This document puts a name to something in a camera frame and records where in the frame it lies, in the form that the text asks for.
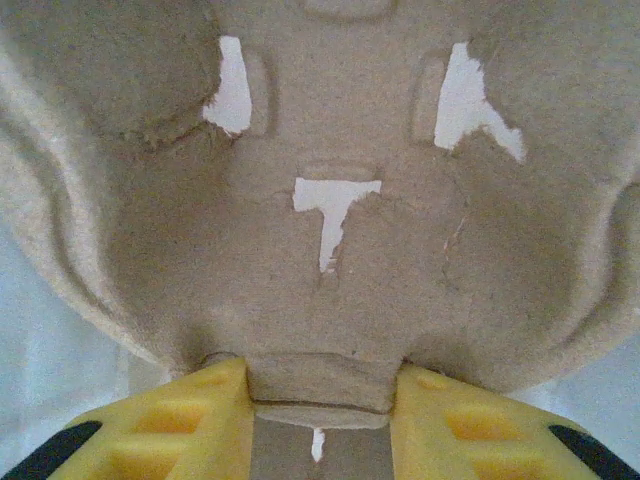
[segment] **black plastic part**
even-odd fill
[[[564,425],[551,425],[549,430],[603,480],[640,480],[638,472],[591,435]]]
[[[102,422],[89,421],[61,430],[12,468],[2,480],[45,480],[73,455]]]

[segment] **yellow plastic part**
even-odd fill
[[[246,480],[253,410],[243,359],[76,418],[103,422],[51,480]]]
[[[548,430],[557,415],[415,366],[398,375],[395,480],[599,480]]]

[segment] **rectangular cutout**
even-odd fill
[[[445,412],[447,425],[458,440],[521,440],[516,424],[495,409],[466,407]]]
[[[551,480],[540,459],[484,459],[473,462],[479,480]]]
[[[210,410],[208,402],[170,400],[149,409],[133,433],[193,433]]]

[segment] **torn cardboard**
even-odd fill
[[[2,8],[3,218],[87,320],[174,373],[246,356],[265,416],[379,426],[403,361],[507,391],[638,330],[634,2]],[[237,141],[198,114],[220,32],[258,92]],[[482,131],[432,144],[459,42],[526,162]],[[322,215],[292,194],[334,168],[382,188],[327,279]]]

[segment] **tear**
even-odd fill
[[[453,150],[463,136],[483,130],[518,163],[527,155],[522,131],[509,128],[485,97],[484,72],[478,60],[469,58],[467,43],[456,43],[440,90],[435,140],[438,147]]]
[[[322,460],[322,450],[324,448],[324,432],[321,428],[315,428],[313,430],[313,443],[311,444],[311,456],[313,460],[318,463]]]
[[[305,212],[317,208],[324,215],[320,256],[321,272],[333,273],[335,261],[333,252],[340,245],[344,231],[342,223],[351,204],[369,193],[380,193],[382,181],[351,182],[347,180],[306,180],[296,178],[293,194],[293,208]]]
[[[239,135],[251,123],[251,93],[240,39],[220,37],[222,63],[220,89],[202,109],[202,117],[222,127],[230,136]]]

